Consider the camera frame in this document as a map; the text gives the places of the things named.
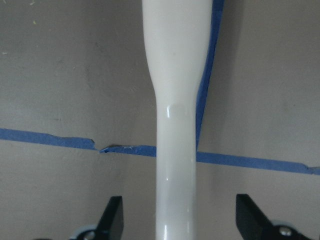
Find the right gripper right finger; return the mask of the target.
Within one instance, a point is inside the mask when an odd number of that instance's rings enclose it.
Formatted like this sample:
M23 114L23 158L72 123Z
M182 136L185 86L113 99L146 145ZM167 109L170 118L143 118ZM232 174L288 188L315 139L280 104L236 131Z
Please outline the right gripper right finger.
M236 227L244 240L307 240L286 224L273 224L248 194L237 194Z

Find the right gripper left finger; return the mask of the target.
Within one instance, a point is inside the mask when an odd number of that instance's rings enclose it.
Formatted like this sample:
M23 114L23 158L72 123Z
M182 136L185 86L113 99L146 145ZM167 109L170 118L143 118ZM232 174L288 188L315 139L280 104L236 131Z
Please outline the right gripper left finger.
M97 240L120 240L124 230L122 196L112 196L96 227Z

